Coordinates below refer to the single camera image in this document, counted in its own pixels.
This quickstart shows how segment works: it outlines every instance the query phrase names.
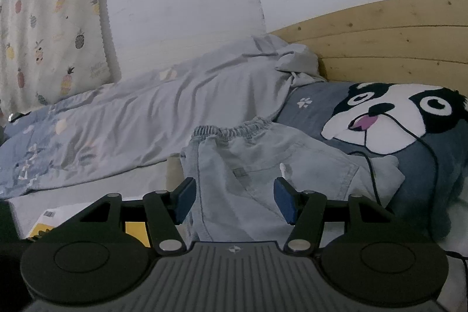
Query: gray blanket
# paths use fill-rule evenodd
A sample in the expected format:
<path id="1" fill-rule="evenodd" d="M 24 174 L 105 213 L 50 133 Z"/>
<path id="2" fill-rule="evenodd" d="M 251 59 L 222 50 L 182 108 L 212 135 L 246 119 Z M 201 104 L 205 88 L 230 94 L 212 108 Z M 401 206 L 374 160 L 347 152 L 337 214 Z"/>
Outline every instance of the gray blanket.
<path id="1" fill-rule="evenodd" d="M 317 66 L 307 47 L 266 35 L 44 107 L 5 128 L 0 197 L 157 163 L 198 125 L 272 118 L 291 87 L 323 80 Z"/>

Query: white bed sheet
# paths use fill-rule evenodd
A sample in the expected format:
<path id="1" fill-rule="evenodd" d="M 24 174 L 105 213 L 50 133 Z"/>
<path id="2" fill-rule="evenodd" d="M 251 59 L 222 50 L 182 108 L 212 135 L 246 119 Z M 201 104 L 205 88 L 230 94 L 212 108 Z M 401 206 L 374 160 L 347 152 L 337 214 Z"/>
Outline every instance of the white bed sheet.
<path id="1" fill-rule="evenodd" d="M 18 234 L 27 234 L 39 216 L 49 208 L 93 202 L 107 193 L 118 192 L 123 198 L 139 197 L 166 187 L 166 162 L 140 167 L 106 179 L 72 187 L 44 190 L 9 199 Z"/>

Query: dog eye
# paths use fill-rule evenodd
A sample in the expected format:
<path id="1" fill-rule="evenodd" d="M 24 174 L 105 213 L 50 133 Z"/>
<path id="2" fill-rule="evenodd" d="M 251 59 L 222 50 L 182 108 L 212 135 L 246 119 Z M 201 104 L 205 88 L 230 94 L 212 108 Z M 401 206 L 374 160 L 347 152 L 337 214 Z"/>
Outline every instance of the dog eye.
<path id="1" fill-rule="evenodd" d="M 356 106 L 359 105 L 360 103 L 363 103 L 367 101 L 368 99 L 372 98 L 374 96 L 374 92 L 367 92 L 367 93 L 362 93 L 354 96 L 348 101 L 349 106 Z"/>
<path id="2" fill-rule="evenodd" d="M 450 104 L 440 97 L 424 97 L 419 105 L 424 111 L 437 116 L 449 116 L 452 114 L 452 107 Z"/>

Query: pineapple print curtain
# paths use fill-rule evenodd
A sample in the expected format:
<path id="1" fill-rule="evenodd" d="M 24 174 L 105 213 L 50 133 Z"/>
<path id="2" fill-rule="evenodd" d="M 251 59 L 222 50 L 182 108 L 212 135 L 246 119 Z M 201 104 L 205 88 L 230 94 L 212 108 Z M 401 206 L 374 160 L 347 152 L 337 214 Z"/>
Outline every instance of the pineapple print curtain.
<path id="1" fill-rule="evenodd" d="M 0 117 L 109 81 L 99 0 L 0 0 Z"/>

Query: paw print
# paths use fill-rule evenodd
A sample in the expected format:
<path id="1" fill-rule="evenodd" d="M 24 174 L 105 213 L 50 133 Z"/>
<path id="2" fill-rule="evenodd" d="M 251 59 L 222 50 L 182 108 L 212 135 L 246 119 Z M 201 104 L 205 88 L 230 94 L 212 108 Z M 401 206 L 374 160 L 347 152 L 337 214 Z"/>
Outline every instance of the paw print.
<path id="1" fill-rule="evenodd" d="M 312 101 L 310 100 L 310 97 L 307 97 L 307 98 L 301 98 L 297 104 L 299 105 L 299 109 L 301 109 L 301 107 L 306 108 L 311 103 Z"/>

